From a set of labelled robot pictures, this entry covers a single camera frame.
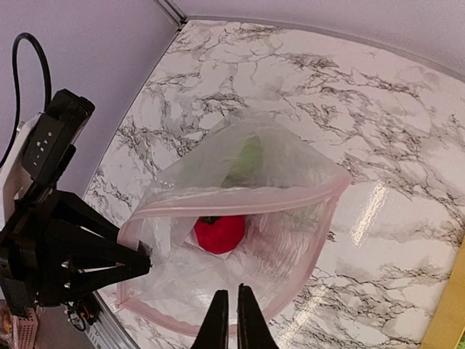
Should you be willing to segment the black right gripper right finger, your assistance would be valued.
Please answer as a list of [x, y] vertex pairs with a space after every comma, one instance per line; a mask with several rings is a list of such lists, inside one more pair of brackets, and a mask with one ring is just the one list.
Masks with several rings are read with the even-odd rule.
[[238, 287], [239, 349], [278, 349], [250, 286]]

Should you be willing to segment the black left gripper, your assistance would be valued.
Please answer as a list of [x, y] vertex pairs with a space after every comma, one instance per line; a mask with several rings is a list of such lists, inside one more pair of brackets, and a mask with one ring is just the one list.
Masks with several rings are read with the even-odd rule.
[[54, 300], [48, 300], [43, 234], [53, 206], [55, 238], [79, 247], [117, 244], [119, 228], [74, 193], [54, 189], [38, 201], [16, 200], [1, 231], [1, 290], [12, 314], [21, 318], [27, 318], [28, 309], [36, 305], [56, 308], [150, 270], [150, 258], [134, 250], [126, 253], [125, 261], [119, 256], [105, 260], [70, 255], [60, 264]]

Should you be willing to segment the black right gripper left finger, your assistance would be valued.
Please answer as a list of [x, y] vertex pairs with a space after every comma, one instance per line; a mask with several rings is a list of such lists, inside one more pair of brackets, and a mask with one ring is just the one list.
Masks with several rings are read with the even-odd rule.
[[215, 292], [195, 338], [194, 349], [227, 349], [229, 336], [229, 298], [227, 290]]

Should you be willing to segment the red toy tomato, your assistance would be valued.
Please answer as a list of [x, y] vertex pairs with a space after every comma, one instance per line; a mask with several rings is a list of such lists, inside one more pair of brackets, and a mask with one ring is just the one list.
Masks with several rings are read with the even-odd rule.
[[212, 254], [224, 254], [234, 250], [243, 240], [246, 218], [240, 215], [200, 217], [194, 232], [201, 248]]

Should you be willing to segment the clear zip top bag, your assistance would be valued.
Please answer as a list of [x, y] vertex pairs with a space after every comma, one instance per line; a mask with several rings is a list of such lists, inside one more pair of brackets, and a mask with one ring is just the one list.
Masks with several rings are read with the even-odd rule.
[[302, 290], [350, 173], [269, 114], [238, 110], [157, 174], [121, 226], [148, 274], [117, 286], [119, 307], [196, 335], [219, 290], [238, 321], [240, 285], [266, 320]]

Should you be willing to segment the light green toy cabbage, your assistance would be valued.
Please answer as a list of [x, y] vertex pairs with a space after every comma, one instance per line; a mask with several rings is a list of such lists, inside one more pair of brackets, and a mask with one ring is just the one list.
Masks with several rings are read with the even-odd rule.
[[262, 169], [264, 148], [259, 136], [248, 138], [223, 179], [222, 188], [254, 187]]

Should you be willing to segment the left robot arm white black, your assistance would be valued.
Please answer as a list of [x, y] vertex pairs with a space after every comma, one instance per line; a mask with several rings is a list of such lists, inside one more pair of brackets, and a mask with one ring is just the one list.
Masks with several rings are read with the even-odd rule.
[[118, 228], [74, 193], [43, 186], [22, 166], [39, 118], [28, 121], [1, 169], [1, 291], [13, 315], [56, 307], [143, 276], [143, 249], [117, 243]]

